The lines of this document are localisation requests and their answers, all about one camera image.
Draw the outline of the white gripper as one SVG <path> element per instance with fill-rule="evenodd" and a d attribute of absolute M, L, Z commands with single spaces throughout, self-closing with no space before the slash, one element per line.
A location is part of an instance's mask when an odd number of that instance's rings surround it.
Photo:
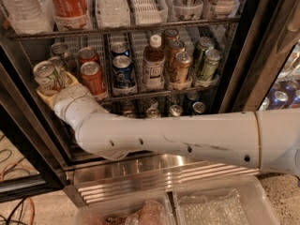
<path fill-rule="evenodd" d="M 87 115 L 106 112 L 96 102 L 89 90 L 69 72 L 66 73 L 65 87 L 59 93 L 54 90 L 41 91 L 37 89 L 37 94 L 61 120 L 73 129 Z"/>

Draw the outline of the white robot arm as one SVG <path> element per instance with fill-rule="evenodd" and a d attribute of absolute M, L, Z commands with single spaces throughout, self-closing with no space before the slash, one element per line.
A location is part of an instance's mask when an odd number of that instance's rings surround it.
<path fill-rule="evenodd" d="M 75 77 L 38 95 L 75 131 L 82 150 L 109 160 L 136 150 L 300 176 L 300 109 L 129 118 L 107 112 Z"/>

